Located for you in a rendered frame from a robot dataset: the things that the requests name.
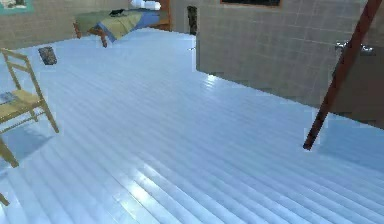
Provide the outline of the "tan wooden chair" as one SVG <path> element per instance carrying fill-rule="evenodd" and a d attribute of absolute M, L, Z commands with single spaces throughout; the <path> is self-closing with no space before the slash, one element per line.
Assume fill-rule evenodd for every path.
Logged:
<path fill-rule="evenodd" d="M 19 162 L 5 144 L 2 139 L 2 134 L 30 120 L 37 122 L 40 115 L 45 115 L 47 117 L 56 133 L 59 132 L 59 128 L 43 96 L 28 57 L 6 48 L 0 48 L 0 53 L 4 57 L 8 71 L 16 86 L 15 90 L 0 94 L 0 124 L 8 122 L 25 113 L 30 114 L 28 118 L 0 130 L 0 157 L 8 162 L 12 168 L 16 168 L 19 166 Z M 30 93 L 21 87 L 15 69 L 24 71 L 30 75 L 35 88 L 35 93 Z"/>

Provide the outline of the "wooden bed with green cover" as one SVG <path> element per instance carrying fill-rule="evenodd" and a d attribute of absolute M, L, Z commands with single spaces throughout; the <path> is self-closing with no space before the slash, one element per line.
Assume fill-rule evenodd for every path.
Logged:
<path fill-rule="evenodd" d="M 115 42 L 128 33 L 142 28 L 171 30 L 170 0 L 153 0 L 161 3 L 160 10 L 132 9 L 128 0 L 125 11 L 115 17 L 109 16 L 112 10 L 81 13 L 75 16 L 73 23 L 77 38 L 88 33 L 100 37 L 103 47 L 107 47 L 107 39 Z"/>

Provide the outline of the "white pillow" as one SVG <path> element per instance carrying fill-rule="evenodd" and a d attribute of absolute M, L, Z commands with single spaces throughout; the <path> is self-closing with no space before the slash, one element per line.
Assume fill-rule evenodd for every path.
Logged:
<path fill-rule="evenodd" d="M 160 10 L 161 3 L 153 0 L 130 0 L 132 9 Z"/>

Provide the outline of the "dark grey bin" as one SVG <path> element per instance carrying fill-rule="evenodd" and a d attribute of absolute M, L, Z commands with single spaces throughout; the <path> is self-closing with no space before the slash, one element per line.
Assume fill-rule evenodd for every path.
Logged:
<path fill-rule="evenodd" d="M 38 52 L 45 65 L 54 65 L 57 63 L 57 58 L 52 47 L 46 46 L 39 48 Z"/>

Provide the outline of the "teal framed picture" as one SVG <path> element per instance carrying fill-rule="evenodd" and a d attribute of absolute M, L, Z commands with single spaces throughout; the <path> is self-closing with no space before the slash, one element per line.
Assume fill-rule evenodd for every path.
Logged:
<path fill-rule="evenodd" d="M 33 10 L 32 0 L 0 0 L 0 15 L 29 13 Z"/>

